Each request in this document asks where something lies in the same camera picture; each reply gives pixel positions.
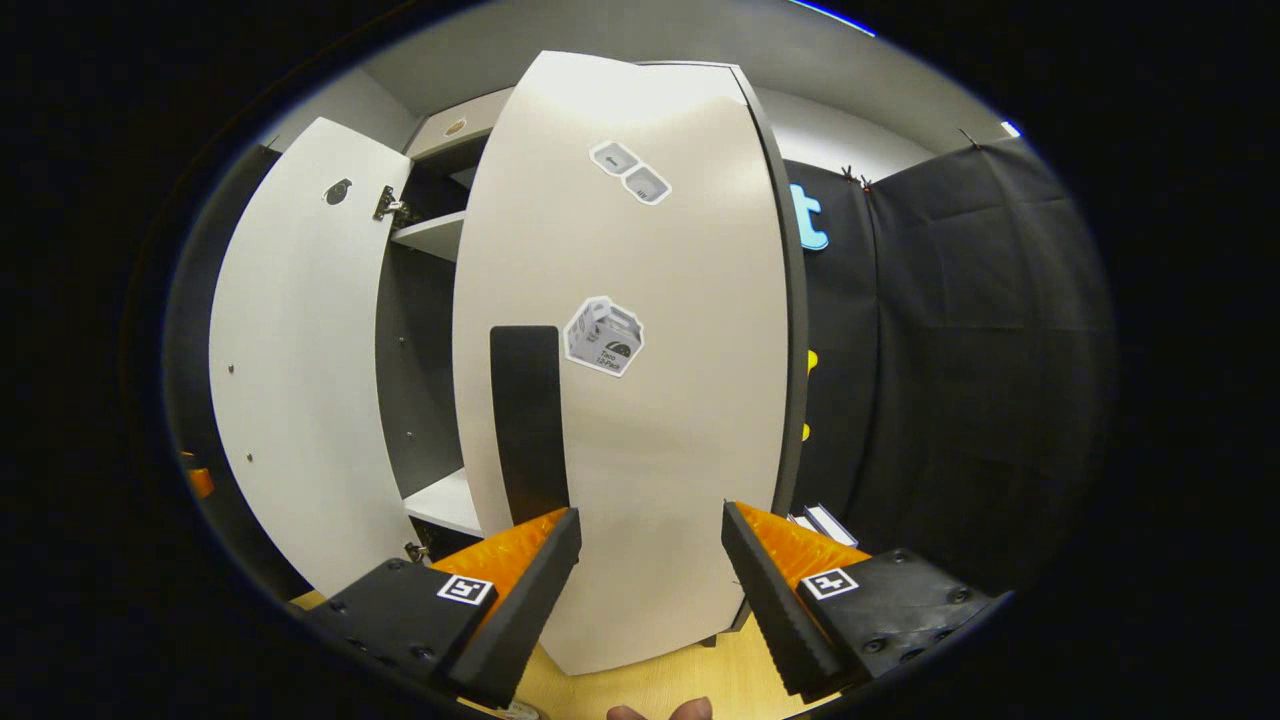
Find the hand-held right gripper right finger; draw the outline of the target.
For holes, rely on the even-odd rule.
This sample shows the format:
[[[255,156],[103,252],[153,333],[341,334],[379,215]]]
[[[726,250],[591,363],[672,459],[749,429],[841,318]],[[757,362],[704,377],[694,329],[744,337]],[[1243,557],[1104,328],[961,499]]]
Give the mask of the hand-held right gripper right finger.
[[[1004,606],[914,551],[865,553],[737,501],[721,542],[783,688],[809,703],[900,680]]]

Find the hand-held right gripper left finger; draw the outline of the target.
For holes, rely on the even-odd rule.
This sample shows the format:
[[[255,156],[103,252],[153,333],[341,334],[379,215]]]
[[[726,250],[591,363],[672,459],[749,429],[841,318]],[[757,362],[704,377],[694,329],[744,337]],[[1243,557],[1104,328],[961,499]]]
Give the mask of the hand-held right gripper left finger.
[[[389,559],[303,620],[403,683],[503,708],[581,546],[579,510],[557,509],[429,565]]]

